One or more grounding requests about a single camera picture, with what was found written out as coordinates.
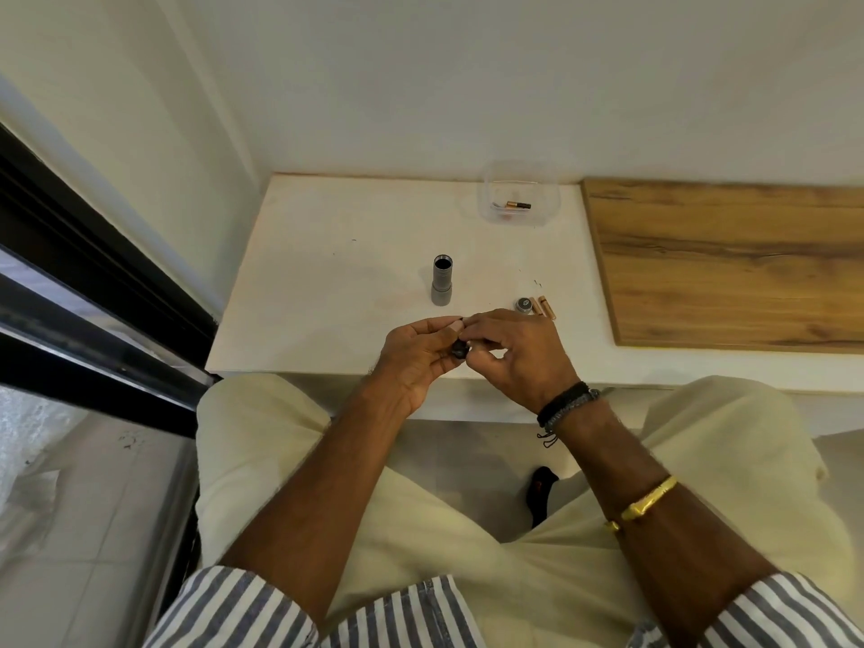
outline wood grain panel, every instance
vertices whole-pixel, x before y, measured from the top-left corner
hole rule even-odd
[[[581,186],[618,345],[864,353],[864,189]]]

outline shirt sleeve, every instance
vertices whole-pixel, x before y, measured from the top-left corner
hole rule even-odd
[[[305,648],[318,645],[308,614],[249,571],[204,568],[190,577],[144,648]]]
[[[654,623],[628,648],[667,648]],[[756,582],[707,629],[699,648],[864,648],[864,633],[806,577],[777,573]]]

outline gold bangle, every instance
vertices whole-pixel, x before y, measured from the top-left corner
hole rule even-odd
[[[678,483],[678,480],[674,475],[670,475],[668,478],[664,479],[664,481],[660,484],[660,486],[656,487],[652,490],[648,495],[644,498],[637,500],[635,503],[628,506],[623,512],[621,512],[621,520],[622,521],[632,521],[636,518],[640,518],[645,515],[661,498],[664,497],[669,491],[675,488],[675,485]],[[608,521],[604,523],[604,526],[611,530],[612,532],[617,532],[621,529],[621,526],[615,521]]]

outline foot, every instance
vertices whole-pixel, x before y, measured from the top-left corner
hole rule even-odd
[[[542,466],[534,471],[528,492],[525,493],[525,503],[531,511],[531,528],[534,529],[546,520],[546,504],[552,485],[558,481],[558,476],[550,468]]]

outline white table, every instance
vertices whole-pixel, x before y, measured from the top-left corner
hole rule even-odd
[[[580,376],[675,387],[711,375],[794,392],[864,392],[864,356],[615,346],[577,185],[542,227],[480,217],[480,184],[274,175],[207,361],[226,375],[285,374],[327,406],[375,363],[394,326],[545,294]],[[453,299],[432,304],[432,260],[454,260]],[[419,417],[526,421],[465,365]]]

